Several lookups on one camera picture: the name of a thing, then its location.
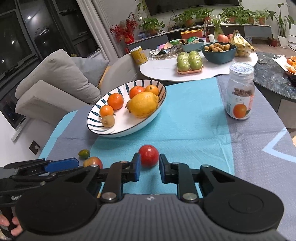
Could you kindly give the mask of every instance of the floor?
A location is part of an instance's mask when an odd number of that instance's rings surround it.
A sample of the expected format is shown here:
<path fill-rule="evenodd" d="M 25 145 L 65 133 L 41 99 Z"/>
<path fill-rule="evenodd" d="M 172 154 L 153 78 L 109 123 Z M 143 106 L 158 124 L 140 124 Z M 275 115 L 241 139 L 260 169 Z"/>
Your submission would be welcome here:
<path fill-rule="evenodd" d="M 288 47 L 286 49 L 284 49 L 281 47 L 269 46 L 264 43 L 253 44 L 253 47 L 256 49 L 256 51 L 275 53 L 275 54 L 283 54 L 286 56 L 286 58 L 290 58 L 291 56 L 296 56 L 296 52 L 291 50 Z"/>

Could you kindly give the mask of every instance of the dark marble tabletop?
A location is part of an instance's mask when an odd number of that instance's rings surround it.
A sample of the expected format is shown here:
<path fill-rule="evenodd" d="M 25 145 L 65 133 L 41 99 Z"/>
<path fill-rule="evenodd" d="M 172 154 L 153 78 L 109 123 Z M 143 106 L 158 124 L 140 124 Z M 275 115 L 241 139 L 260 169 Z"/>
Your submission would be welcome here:
<path fill-rule="evenodd" d="M 272 58 L 273 53 L 256 52 L 258 59 L 263 58 L 268 63 L 255 65 L 254 82 L 283 97 L 296 101 L 296 88 L 291 85 L 289 77 L 284 70 Z"/>

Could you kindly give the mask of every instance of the white bowl with blue stripes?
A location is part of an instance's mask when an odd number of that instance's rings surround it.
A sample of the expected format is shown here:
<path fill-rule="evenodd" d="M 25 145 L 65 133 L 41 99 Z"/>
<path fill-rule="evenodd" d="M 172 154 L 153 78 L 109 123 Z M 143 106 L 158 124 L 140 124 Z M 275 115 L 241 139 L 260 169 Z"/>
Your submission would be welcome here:
<path fill-rule="evenodd" d="M 126 103 L 130 100 L 129 97 L 129 91 L 134 86 L 142 86 L 147 87 L 148 85 L 155 85 L 158 87 L 159 90 L 159 103 L 158 108 L 147 118 L 137 118 L 133 114 L 129 113 L 126 106 Z M 123 107 L 119 110 L 114 111 L 114 118 L 115 118 L 115 125 L 106 128 L 102 125 L 102 119 L 99 115 L 100 108 L 107 104 L 108 97 L 111 94 L 119 93 L 123 96 L 124 104 Z M 166 97 L 166 88 L 165 86 L 156 81 L 156 80 L 136 80 L 129 82 L 127 84 L 121 85 L 114 90 L 107 93 L 105 96 L 103 96 L 91 109 L 89 112 L 89 115 L 87 117 L 87 127 L 88 129 L 98 134 L 99 136 L 114 138 L 114 137 L 122 137 L 127 136 L 129 134 L 132 134 L 143 127 L 145 127 L 147 124 L 149 124 L 160 112 L 160 109 L 162 107 L 162 104 Z"/>

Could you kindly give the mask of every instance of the plastic bag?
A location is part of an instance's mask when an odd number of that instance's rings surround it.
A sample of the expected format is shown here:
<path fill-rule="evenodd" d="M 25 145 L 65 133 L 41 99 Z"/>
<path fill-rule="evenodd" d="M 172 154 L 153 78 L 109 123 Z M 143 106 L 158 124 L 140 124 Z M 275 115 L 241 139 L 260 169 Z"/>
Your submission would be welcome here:
<path fill-rule="evenodd" d="M 241 36 L 238 30 L 234 30 L 232 36 L 230 37 L 229 43 L 237 46 L 237 52 L 235 53 L 235 56 L 248 57 L 250 53 L 255 52 L 253 46 Z"/>

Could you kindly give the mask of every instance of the human hand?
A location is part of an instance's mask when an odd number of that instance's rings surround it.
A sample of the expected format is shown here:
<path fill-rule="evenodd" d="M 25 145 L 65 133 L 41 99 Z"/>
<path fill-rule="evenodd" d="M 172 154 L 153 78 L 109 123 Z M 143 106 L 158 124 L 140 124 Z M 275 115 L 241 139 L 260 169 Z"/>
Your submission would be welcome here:
<path fill-rule="evenodd" d="M 18 236 L 23 230 L 22 230 L 22 227 L 20 226 L 20 222 L 18 221 L 17 217 L 14 217 L 12 219 L 12 223 L 17 227 L 11 230 L 11 234 L 13 236 Z M 0 225 L 5 227 L 9 226 L 9 221 L 3 214 L 0 214 Z"/>

